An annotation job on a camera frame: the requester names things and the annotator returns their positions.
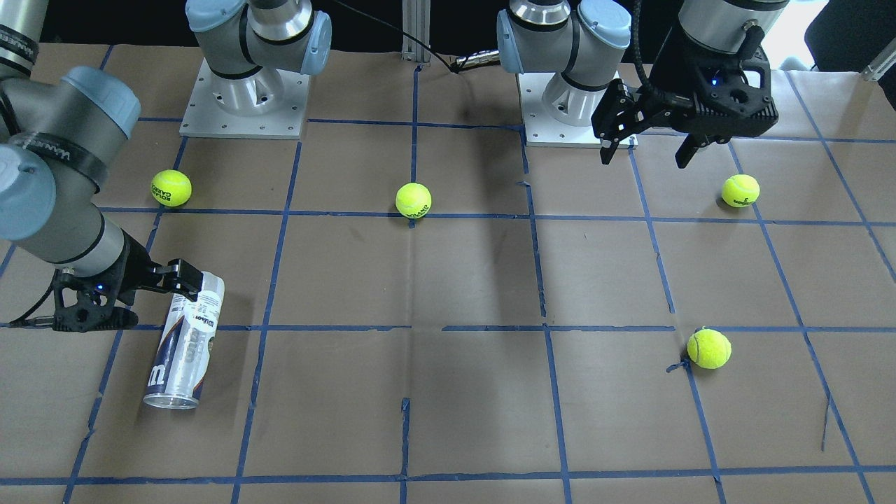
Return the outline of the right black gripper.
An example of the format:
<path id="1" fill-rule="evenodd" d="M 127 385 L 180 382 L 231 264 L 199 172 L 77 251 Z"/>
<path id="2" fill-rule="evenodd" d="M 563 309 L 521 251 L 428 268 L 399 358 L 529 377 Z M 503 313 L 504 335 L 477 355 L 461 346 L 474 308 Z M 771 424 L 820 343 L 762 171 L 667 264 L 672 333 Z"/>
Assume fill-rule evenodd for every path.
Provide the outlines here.
<path id="1" fill-rule="evenodd" d="M 204 274 L 183 259 L 167 265 L 151 260 L 146 249 L 126 241 L 118 258 L 106 270 L 92 276 L 56 272 L 53 277 L 53 329 L 60 332 L 132 328 L 139 322 L 128 309 L 137 290 L 166 293 L 199 293 Z"/>

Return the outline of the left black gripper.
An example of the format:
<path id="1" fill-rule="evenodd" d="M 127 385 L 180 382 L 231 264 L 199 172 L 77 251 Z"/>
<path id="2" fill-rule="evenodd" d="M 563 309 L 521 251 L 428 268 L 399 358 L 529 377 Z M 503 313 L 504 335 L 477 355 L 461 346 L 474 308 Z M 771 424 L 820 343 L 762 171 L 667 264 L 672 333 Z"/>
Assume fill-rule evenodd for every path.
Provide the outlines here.
<path id="1" fill-rule="evenodd" d="M 755 25 L 736 33 L 745 40 L 726 53 L 705 47 L 677 24 L 637 100 L 621 78 L 611 80 L 591 116 L 601 162 L 609 164 L 621 142 L 643 133 L 648 123 L 689 133 L 675 153 L 679 169 L 721 137 L 758 137 L 774 127 L 780 113 L 761 46 L 764 29 Z"/>

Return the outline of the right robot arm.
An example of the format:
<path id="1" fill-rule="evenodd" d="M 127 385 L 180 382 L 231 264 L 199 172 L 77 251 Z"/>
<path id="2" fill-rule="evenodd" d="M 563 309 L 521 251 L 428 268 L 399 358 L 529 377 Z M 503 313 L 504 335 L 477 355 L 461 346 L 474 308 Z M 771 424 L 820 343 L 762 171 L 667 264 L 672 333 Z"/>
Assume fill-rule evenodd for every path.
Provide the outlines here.
<path id="1" fill-rule="evenodd" d="M 58 84 L 32 80 L 47 9 L 46 1 L 2 3 L 2 239 L 55 269 L 44 293 L 53 314 L 28 309 L 10 326 L 133 328 L 140 290 L 209 303 L 208 272 L 182 259 L 153 261 L 93 204 L 141 105 L 125 83 L 91 66 L 71 68 Z M 268 111 L 278 71 L 315 76 L 328 60 L 332 20 L 308 1 L 189 1 L 185 13 L 230 113 Z"/>

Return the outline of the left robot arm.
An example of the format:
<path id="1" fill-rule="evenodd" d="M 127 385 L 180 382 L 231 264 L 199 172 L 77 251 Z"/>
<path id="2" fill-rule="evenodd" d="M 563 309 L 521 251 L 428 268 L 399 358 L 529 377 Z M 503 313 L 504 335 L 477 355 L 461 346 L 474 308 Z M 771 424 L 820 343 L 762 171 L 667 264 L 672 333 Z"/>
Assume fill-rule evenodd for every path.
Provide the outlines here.
<path id="1" fill-rule="evenodd" d="M 512 1 L 497 14 L 501 66 L 552 73 L 563 90 L 601 99 L 582 123 L 601 142 L 601 161 L 653 127 L 685 134 L 678 168 L 711 144 L 763 135 L 780 113 L 762 48 L 785 1 L 685 1 L 645 71 L 641 2 Z"/>

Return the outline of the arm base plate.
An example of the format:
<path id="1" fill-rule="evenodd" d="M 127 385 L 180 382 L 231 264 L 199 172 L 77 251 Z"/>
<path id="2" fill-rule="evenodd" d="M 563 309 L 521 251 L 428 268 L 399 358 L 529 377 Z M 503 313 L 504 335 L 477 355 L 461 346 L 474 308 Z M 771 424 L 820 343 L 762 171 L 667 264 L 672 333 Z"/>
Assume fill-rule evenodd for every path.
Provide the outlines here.
<path id="1" fill-rule="evenodd" d="M 179 133 L 191 138 L 298 140 L 311 80 L 275 68 L 228 80 L 202 61 Z"/>
<path id="2" fill-rule="evenodd" d="M 560 73 L 518 74 L 519 105 L 527 143 L 535 147 L 600 148 L 592 114 L 602 90 L 580 90 Z"/>

